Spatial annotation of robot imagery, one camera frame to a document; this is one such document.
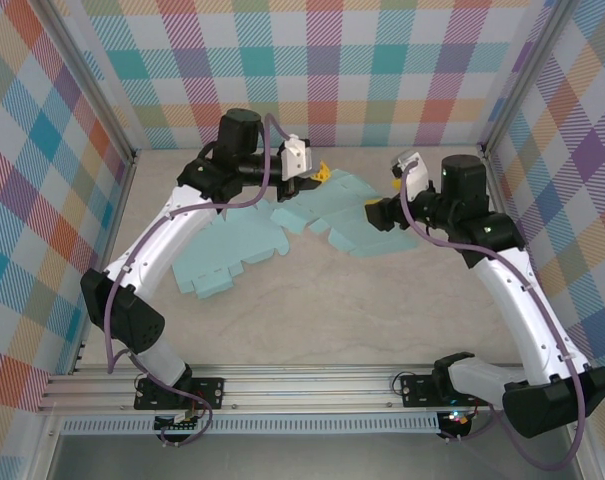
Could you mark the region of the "light blue paper box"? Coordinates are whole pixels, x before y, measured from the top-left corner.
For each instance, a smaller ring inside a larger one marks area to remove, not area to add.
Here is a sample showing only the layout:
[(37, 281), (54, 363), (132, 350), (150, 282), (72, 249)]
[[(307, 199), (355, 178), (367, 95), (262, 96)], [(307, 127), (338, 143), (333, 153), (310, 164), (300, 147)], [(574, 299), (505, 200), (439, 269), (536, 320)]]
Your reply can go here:
[(417, 241), (395, 227), (379, 231), (366, 217), (365, 204), (378, 193), (360, 177), (334, 170), (328, 180), (310, 191), (276, 205), (271, 220), (295, 234), (308, 229), (328, 235), (337, 250), (355, 257), (373, 257), (417, 247)]
[(234, 286), (246, 264), (286, 255), (290, 244), (282, 227), (271, 220), (266, 200), (228, 210), (198, 232), (176, 258), (172, 268), (178, 289), (204, 299)]

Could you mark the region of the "grey metal base panel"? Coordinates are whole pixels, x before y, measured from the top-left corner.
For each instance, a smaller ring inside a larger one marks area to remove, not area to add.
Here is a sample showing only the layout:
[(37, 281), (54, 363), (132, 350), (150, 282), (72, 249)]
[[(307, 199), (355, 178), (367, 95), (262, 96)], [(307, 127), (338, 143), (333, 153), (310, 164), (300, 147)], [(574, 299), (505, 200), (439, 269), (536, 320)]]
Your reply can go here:
[(467, 444), (435, 435), (211, 435), (184, 448), (153, 436), (65, 436), (47, 480), (582, 480), (543, 472), (493, 430)]

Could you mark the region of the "aluminium corner post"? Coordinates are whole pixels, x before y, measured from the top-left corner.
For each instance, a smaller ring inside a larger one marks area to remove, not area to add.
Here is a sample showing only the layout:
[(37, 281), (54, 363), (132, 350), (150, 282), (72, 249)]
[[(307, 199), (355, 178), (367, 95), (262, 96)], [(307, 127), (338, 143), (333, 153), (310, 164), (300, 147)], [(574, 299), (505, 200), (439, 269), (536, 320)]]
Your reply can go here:
[(77, 46), (69, 32), (63, 16), (58, 12), (53, 0), (39, 0), (42, 8), (52, 23), (52, 29), (57, 35), (60, 49), (70, 65), (83, 92), (88, 95), (89, 103), (95, 109), (96, 115), (102, 121), (106, 132), (114, 141), (116, 148), (126, 158), (129, 164), (135, 161), (136, 150), (124, 133), (117, 117), (103, 94), (97, 79), (93, 75), (84, 54)]
[(538, 75), (538, 64), (556, 42), (563, 29), (564, 17), (571, 15), (573, 0), (531, 0), (523, 18), (516, 25), (510, 46), (491, 88), (488, 105), (482, 113), (482, 127), (477, 147), (488, 160), (511, 122), (516, 101), (528, 89), (528, 82)]

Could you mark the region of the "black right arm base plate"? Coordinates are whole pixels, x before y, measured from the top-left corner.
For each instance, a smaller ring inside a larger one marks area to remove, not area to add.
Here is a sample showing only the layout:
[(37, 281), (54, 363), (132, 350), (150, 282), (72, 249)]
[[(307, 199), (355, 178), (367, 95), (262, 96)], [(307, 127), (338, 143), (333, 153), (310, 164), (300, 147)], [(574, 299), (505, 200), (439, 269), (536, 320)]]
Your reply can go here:
[(399, 392), (405, 408), (417, 407), (484, 407), (487, 403), (468, 394), (453, 393), (443, 397), (430, 375), (399, 377)]

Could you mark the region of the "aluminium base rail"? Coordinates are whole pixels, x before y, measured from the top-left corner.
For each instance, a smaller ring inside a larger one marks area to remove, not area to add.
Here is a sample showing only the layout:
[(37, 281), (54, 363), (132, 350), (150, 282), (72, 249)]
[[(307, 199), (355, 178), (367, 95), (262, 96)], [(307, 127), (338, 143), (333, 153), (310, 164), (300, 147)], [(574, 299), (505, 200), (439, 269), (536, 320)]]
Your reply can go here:
[[(225, 380), (219, 414), (392, 413), (402, 410), (391, 390), (400, 372), (429, 374), (430, 365), (195, 365), (196, 377)], [(38, 412), (49, 415), (131, 413), (138, 371), (100, 364), (49, 379)]]

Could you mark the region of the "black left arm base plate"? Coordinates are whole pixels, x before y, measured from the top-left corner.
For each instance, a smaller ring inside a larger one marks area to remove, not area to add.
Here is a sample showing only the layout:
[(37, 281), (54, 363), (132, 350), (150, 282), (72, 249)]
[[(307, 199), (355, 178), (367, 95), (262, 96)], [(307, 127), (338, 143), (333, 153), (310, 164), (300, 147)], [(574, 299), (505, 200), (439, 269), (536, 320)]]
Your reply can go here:
[[(219, 377), (192, 377), (180, 380), (175, 389), (204, 399), (213, 410), (220, 409), (225, 380)], [(135, 382), (135, 410), (187, 410), (194, 408), (191, 398), (167, 391), (152, 380), (141, 377)]]

